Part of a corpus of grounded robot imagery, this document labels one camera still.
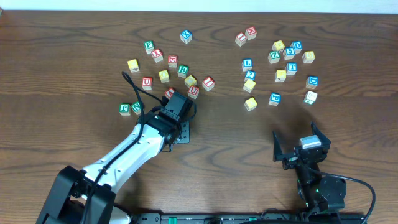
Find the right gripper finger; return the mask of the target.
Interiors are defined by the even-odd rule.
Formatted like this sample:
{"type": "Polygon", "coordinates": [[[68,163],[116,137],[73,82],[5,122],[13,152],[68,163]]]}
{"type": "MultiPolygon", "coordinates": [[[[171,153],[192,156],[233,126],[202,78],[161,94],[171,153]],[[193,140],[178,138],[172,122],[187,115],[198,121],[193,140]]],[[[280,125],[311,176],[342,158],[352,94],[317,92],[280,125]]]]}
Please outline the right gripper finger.
{"type": "Polygon", "coordinates": [[[329,146],[331,141],[317,128],[316,124],[311,122],[312,133],[318,137],[322,146],[329,146]]]}
{"type": "Polygon", "coordinates": [[[273,134],[273,143],[274,143],[273,161],[274,162],[281,161],[284,159],[284,154],[282,152],[276,133],[273,131],[272,134],[273,134]]]}

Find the green B block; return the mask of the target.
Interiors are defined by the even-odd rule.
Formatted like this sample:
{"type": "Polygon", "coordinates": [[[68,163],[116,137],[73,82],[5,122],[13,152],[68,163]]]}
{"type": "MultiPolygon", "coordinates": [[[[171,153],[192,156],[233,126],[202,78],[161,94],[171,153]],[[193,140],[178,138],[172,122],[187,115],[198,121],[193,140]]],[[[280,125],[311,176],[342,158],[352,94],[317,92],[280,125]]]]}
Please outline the green B block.
{"type": "Polygon", "coordinates": [[[189,71],[189,67],[186,65],[179,65],[177,70],[177,75],[180,78],[186,78],[189,71]]]}

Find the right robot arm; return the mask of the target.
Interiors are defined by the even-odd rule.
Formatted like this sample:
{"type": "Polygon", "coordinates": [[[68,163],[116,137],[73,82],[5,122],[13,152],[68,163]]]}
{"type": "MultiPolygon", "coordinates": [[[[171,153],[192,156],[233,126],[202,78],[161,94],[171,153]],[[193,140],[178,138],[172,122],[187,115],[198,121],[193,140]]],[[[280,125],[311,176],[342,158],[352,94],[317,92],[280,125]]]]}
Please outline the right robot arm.
{"type": "Polygon", "coordinates": [[[273,161],[281,161],[285,170],[297,175],[299,195],[307,204],[300,219],[312,223],[342,223],[339,211],[345,207],[346,181],[340,177],[321,174],[318,164],[327,157],[331,141],[311,124],[312,135],[300,139],[300,144],[287,154],[276,134],[273,134],[273,161]]]}

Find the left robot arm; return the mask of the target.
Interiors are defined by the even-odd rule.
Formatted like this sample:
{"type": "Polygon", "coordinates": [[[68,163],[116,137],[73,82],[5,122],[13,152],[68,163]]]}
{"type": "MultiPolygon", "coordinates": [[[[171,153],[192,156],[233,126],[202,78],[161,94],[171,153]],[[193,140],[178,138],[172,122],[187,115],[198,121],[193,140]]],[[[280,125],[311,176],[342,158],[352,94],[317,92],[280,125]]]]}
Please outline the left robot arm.
{"type": "Polygon", "coordinates": [[[165,105],[142,114],[132,133],[107,155],[77,170],[66,166],[55,178],[37,223],[129,223],[115,207],[117,192],[165,146],[189,142],[192,100],[175,92],[165,105]]]}

